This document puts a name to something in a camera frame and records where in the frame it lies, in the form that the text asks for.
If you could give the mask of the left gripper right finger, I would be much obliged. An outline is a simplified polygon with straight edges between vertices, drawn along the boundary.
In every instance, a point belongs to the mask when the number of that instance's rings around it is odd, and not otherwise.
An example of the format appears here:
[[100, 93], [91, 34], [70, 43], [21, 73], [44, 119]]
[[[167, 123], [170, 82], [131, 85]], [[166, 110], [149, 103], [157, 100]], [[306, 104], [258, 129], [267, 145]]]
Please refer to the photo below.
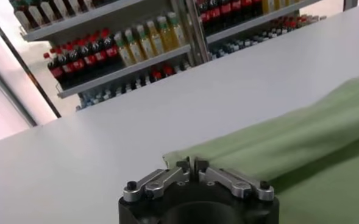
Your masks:
[[194, 173], [200, 182], [219, 183], [236, 198], [246, 199], [253, 195], [260, 201], [273, 201], [275, 197], [274, 188], [267, 181], [257, 180], [235, 169], [217, 168], [204, 159], [194, 160]]

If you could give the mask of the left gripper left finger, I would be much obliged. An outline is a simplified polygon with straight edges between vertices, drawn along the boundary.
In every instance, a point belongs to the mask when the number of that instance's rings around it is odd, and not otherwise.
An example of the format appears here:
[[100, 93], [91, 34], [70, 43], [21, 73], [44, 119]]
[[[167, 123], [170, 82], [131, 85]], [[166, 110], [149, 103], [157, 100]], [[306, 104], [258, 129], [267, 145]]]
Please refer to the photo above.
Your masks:
[[172, 186], [189, 186], [191, 180], [190, 158], [179, 160], [172, 169], [157, 169], [139, 181], [128, 181], [123, 190], [126, 203], [153, 201], [162, 198]]

